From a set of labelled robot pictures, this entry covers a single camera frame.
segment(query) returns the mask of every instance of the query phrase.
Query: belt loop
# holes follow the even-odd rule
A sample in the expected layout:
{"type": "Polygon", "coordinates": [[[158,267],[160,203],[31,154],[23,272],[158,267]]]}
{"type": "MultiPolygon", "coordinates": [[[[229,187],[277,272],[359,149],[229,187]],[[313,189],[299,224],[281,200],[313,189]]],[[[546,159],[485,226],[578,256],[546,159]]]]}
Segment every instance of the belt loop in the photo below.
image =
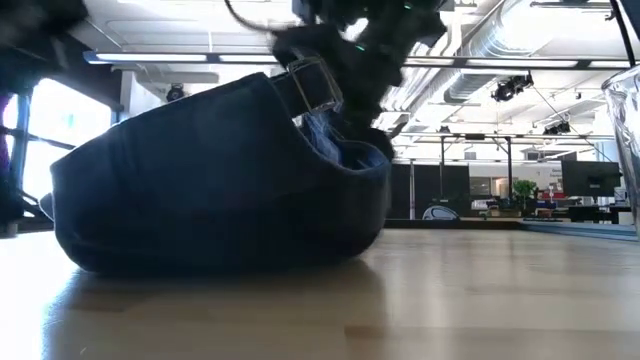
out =
{"type": "Polygon", "coordinates": [[[307,57],[307,58],[294,61],[287,66],[287,71],[289,72],[289,74],[293,78],[293,81],[298,87],[298,90],[300,91],[300,95],[302,96],[302,99],[304,100],[305,105],[307,106],[307,110],[309,110],[309,113],[323,112],[325,110],[335,107],[338,103],[342,102],[342,91],[340,90],[338,83],[335,81],[335,79],[331,75],[331,72],[329,71],[327,64],[324,62],[324,60],[322,60],[322,58],[307,57]],[[329,86],[329,91],[331,92],[331,98],[332,98],[330,102],[318,105],[314,108],[311,107],[311,104],[309,103],[309,99],[305,93],[304,87],[300,81],[300,78],[296,73],[297,71],[300,71],[308,66],[320,67],[320,70],[324,75],[327,85],[329,86]]]}

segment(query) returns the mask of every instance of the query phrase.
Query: black wire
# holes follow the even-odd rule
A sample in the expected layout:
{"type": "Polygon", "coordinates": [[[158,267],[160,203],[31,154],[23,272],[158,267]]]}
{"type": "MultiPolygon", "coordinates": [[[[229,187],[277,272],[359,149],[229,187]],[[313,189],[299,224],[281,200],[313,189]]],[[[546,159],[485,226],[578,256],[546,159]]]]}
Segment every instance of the black wire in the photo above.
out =
{"type": "MultiPolygon", "coordinates": [[[[533,90],[535,90],[538,95],[540,95],[540,97],[542,98],[542,100],[544,100],[545,103],[547,103],[547,105],[551,108],[551,110],[553,110],[554,113],[556,113],[556,116],[558,116],[561,120],[566,121],[567,124],[569,124],[569,128],[571,128],[571,131],[575,132],[576,134],[582,136],[582,134],[580,134],[576,128],[573,127],[573,125],[571,125],[569,123],[569,121],[567,119],[565,119],[564,116],[560,115],[560,113],[558,112],[558,110],[556,110],[555,107],[553,107],[553,105],[551,105],[551,103],[547,100],[547,98],[544,97],[544,95],[542,95],[542,93],[540,93],[540,91],[538,91],[538,88],[536,88],[535,86],[532,86],[533,90]]],[[[609,159],[609,157],[603,153],[602,151],[600,151],[600,149],[598,149],[591,141],[589,141],[588,139],[584,138],[583,139],[589,146],[591,146],[593,148],[593,150],[597,151],[598,153],[600,153],[600,155],[602,155],[606,160],[608,160],[609,162],[614,162],[613,160],[609,159]]]]}
{"type": "Polygon", "coordinates": [[[279,29],[275,29],[275,28],[270,28],[268,26],[263,26],[263,25],[259,25],[256,23],[252,23],[251,21],[243,18],[242,16],[240,16],[235,9],[233,8],[233,6],[231,6],[231,0],[224,0],[224,4],[227,5],[227,9],[229,9],[229,13],[231,14],[231,16],[233,16],[233,18],[239,22],[240,24],[242,24],[244,27],[251,29],[251,30],[255,30],[258,32],[263,32],[263,33],[270,33],[270,32],[276,32],[279,29]]]}
{"type": "Polygon", "coordinates": [[[35,136],[32,134],[29,134],[25,131],[20,131],[20,130],[16,130],[16,129],[9,129],[3,125],[0,125],[0,135],[8,135],[8,136],[12,136],[14,138],[19,138],[19,139],[27,139],[27,141],[40,141],[46,144],[49,144],[53,147],[57,147],[57,148],[61,148],[61,149],[65,149],[65,150],[73,150],[76,147],[74,145],[71,144],[66,144],[60,141],[55,141],[55,140],[51,140],[51,139],[45,139],[45,138],[41,138],[39,136],[35,136]]]}
{"type": "Polygon", "coordinates": [[[611,8],[615,15],[618,26],[620,27],[620,33],[622,34],[622,41],[624,42],[624,48],[627,50],[627,56],[629,57],[629,64],[631,67],[636,66],[636,56],[633,54],[633,46],[631,45],[631,38],[629,37],[629,31],[627,25],[624,23],[622,17],[622,11],[620,11],[620,5],[617,0],[609,0],[611,2],[611,8]]]}

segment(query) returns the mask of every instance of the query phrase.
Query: track light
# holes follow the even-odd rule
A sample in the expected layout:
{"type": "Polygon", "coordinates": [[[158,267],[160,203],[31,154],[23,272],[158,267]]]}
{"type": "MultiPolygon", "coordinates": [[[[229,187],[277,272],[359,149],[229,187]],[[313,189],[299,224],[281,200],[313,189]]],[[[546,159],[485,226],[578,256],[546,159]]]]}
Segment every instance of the track light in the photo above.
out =
{"type": "Polygon", "coordinates": [[[568,121],[562,121],[559,124],[549,126],[544,129],[543,135],[562,135],[571,132],[571,125],[568,121]]]}
{"type": "Polygon", "coordinates": [[[498,83],[498,88],[491,94],[491,98],[497,102],[509,101],[531,86],[533,86],[531,73],[526,76],[512,76],[507,81],[498,83]]]}
{"type": "Polygon", "coordinates": [[[167,92],[167,102],[180,100],[185,96],[184,84],[171,84],[171,89],[167,92]]]}

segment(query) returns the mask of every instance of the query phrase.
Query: wooden table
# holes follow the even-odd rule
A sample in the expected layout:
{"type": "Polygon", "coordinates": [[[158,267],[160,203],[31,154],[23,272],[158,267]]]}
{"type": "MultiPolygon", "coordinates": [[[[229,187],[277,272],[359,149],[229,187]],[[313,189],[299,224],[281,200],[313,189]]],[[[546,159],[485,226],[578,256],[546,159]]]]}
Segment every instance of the wooden table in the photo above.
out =
{"type": "Polygon", "coordinates": [[[104,279],[51,233],[0,240],[0,359],[640,358],[640,247],[387,231],[361,260],[237,279],[104,279]]]}

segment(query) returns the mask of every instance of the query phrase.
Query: computer monitor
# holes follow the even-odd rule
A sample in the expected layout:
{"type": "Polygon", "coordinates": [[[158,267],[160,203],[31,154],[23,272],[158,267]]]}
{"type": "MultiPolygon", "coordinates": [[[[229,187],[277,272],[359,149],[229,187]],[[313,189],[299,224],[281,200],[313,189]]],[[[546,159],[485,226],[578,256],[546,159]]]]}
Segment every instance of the computer monitor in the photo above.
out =
{"type": "Polygon", "coordinates": [[[613,197],[621,176],[620,165],[614,162],[562,162],[562,185],[566,196],[613,197]]]}

